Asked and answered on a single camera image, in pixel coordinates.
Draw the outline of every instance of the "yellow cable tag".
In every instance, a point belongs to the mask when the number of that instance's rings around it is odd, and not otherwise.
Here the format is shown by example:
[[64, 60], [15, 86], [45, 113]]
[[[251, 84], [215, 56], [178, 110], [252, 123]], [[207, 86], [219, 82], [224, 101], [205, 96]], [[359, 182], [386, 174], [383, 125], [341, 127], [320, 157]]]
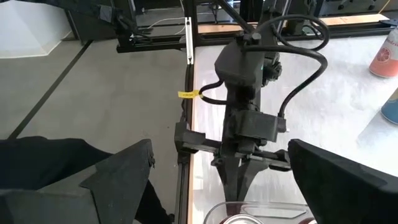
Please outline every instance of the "yellow cable tag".
[[194, 99], [199, 95], [199, 90], [193, 90], [191, 92], [178, 91], [178, 97], [183, 99]]

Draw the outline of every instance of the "metal rod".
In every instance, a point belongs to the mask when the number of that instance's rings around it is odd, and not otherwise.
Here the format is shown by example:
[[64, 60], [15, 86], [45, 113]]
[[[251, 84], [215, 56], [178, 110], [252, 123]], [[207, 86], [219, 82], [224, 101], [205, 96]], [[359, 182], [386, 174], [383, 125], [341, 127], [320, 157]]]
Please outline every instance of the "metal rod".
[[163, 43], [163, 44], [143, 44], [143, 45], [129, 45], [129, 46], [118, 46], [116, 50], [118, 53], [128, 52], [141, 52], [148, 50], [167, 50], [167, 49], [182, 49], [185, 48], [184, 43]]
[[[290, 3], [291, 3], [291, 0], [286, 0], [285, 5], [284, 5], [284, 9], [283, 9], [283, 11], [282, 11], [282, 15], [281, 15], [281, 16], [287, 15], [287, 11], [288, 11], [289, 8], [290, 8]], [[284, 26], [283, 21], [280, 21], [280, 22], [278, 23], [278, 28], [277, 28], [278, 33], [280, 33], [280, 32], [282, 31], [283, 26]]]
[[232, 17], [232, 19], [237, 22], [246, 33], [251, 33], [254, 31], [252, 25], [248, 24], [236, 11], [229, 5], [225, 0], [218, 0], [217, 3], [225, 10], [225, 12]]
[[198, 14], [197, 14], [197, 1], [196, 0], [184, 0], [185, 3], [185, 17], [191, 17], [191, 29], [192, 29], [192, 45], [195, 51], [195, 47], [198, 42]]
[[[193, 65], [187, 65], [185, 71], [185, 91], [193, 90]], [[182, 120], [188, 122], [189, 126], [192, 125], [192, 102], [193, 100], [184, 99], [182, 102]], [[175, 224], [187, 224], [188, 221], [188, 208], [189, 208], [189, 178], [190, 178], [190, 163], [191, 156], [185, 157], [183, 153], [179, 153], [178, 157], [181, 160], [178, 162], [178, 182], [177, 182], [177, 198], [175, 202]]]

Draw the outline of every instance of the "blue object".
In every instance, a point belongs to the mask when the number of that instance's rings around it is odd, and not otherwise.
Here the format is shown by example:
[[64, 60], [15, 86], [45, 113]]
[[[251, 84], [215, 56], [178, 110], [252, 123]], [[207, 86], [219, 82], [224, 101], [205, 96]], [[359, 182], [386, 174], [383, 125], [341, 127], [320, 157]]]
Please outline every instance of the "blue object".
[[381, 113], [387, 120], [394, 124], [398, 124], [398, 99], [387, 101], [381, 108]]

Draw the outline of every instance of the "white wall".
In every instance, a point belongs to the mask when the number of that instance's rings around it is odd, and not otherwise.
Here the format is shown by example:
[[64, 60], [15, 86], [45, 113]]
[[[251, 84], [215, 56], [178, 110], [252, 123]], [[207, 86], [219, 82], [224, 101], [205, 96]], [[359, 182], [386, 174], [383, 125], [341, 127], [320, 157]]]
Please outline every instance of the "white wall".
[[0, 4], [0, 58], [47, 55], [70, 31], [64, 10], [45, 4]]

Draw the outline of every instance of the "pink can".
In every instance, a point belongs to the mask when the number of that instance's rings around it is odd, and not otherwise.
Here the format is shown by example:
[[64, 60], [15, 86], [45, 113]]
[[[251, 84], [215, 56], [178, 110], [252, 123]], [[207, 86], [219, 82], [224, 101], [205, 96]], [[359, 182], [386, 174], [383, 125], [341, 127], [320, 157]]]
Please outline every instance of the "pink can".
[[384, 78], [398, 75], [398, 27], [390, 32], [369, 69], [373, 74]]

